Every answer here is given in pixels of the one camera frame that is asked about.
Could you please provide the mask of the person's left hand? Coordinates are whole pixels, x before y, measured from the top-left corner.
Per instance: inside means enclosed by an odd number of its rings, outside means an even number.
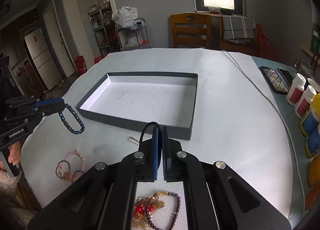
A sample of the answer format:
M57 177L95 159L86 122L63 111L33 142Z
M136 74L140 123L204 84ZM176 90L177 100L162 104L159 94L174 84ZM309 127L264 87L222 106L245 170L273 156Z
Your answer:
M7 162L13 166L17 165L21 160L21 144L19 141L15 142L9 147L9 156Z

